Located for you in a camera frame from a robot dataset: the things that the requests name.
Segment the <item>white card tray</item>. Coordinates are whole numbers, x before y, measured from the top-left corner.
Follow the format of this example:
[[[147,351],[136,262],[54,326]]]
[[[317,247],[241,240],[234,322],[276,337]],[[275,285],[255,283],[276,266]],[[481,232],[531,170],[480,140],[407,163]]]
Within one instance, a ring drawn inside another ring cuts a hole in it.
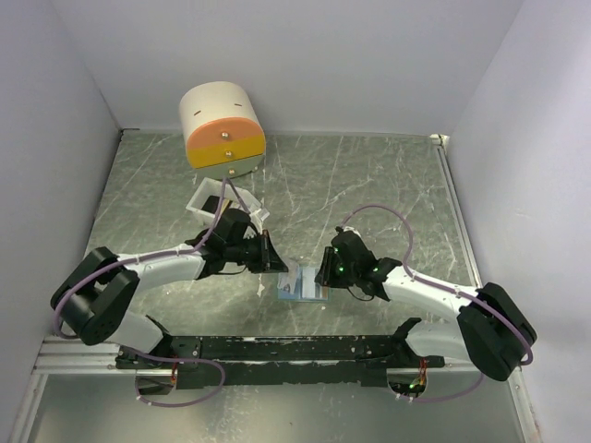
[[[220,196],[223,193],[223,208],[236,208],[250,213],[258,208],[265,208],[262,202],[246,189],[236,187],[232,182],[223,186],[223,182],[211,178],[203,178],[195,194],[186,205],[186,209],[196,219],[198,226],[209,228],[214,221],[214,214],[201,210],[202,204],[209,196]]]

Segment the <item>green card holder book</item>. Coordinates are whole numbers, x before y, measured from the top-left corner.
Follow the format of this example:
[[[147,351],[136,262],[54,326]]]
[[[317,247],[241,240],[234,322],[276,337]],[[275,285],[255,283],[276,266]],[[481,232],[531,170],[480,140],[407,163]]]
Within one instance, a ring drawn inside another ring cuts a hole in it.
[[[277,295],[280,300],[295,302],[327,302],[330,299],[330,290],[319,286],[314,282],[318,269],[309,266],[295,266],[288,272],[299,272],[300,281],[295,294],[280,292],[277,287]]]

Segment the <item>round mini drawer cabinet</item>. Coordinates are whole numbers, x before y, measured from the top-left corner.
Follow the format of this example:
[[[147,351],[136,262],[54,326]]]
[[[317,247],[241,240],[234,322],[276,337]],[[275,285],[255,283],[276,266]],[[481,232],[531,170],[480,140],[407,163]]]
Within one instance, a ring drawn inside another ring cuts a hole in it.
[[[266,138],[243,88],[228,81],[201,84],[184,94],[179,117],[189,165],[222,180],[258,169]]]

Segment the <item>white gold VIP card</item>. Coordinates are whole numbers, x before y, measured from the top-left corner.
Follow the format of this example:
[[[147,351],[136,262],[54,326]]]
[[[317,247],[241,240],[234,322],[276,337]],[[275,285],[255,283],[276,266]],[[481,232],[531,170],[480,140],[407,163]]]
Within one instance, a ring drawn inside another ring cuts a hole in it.
[[[280,292],[295,294],[298,289],[299,281],[300,274],[298,271],[292,273],[280,273],[277,284],[278,290]]]

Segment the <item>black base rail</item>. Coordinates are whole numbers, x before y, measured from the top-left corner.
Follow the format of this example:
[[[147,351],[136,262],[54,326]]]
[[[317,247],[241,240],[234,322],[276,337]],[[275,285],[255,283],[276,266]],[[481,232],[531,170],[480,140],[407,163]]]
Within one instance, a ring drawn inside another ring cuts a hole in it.
[[[395,369],[442,368],[439,355],[421,357],[406,338],[412,317],[391,335],[170,336],[149,356],[122,349],[118,369],[162,370],[179,389],[282,384],[355,383],[386,387]]]

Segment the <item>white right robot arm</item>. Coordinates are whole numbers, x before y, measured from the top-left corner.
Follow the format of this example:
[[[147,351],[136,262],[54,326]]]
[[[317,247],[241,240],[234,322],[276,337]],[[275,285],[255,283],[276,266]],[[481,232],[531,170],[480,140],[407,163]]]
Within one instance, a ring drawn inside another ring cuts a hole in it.
[[[415,305],[443,324],[414,325],[392,344],[393,360],[414,365],[437,355],[471,362],[486,377],[505,381],[533,361],[537,333],[498,284],[453,285],[410,269],[403,262],[377,258],[356,231],[339,229],[325,247],[316,283],[333,289],[357,288],[368,298]]]

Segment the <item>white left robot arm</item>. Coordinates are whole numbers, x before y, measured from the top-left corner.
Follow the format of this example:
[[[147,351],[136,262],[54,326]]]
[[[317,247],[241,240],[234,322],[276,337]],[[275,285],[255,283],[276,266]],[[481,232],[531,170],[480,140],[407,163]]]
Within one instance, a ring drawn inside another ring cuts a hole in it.
[[[253,274],[288,271],[269,233],[246,212],[228,209],[210,228],[172,248],[143,255],[116,254],[106,246],[91,250],[51,298],[54,326],[68,325],[69,337],[88,346],[115,343],[139,351],[149,367],[163,367],[173,355],[170,333],[152,317],[131,312],[133,297],[219,275],[228,263]]]

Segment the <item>black credit card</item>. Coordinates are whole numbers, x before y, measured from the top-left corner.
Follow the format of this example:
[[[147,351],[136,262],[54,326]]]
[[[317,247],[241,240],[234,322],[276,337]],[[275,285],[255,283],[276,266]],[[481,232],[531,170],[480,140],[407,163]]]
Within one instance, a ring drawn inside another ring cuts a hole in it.
[[[205,200],[205,202],[202,204],[201,210],[211,213],[211,214],[214,214],[218,209],[219,202],[220,202],[219,196],[209,196]]]

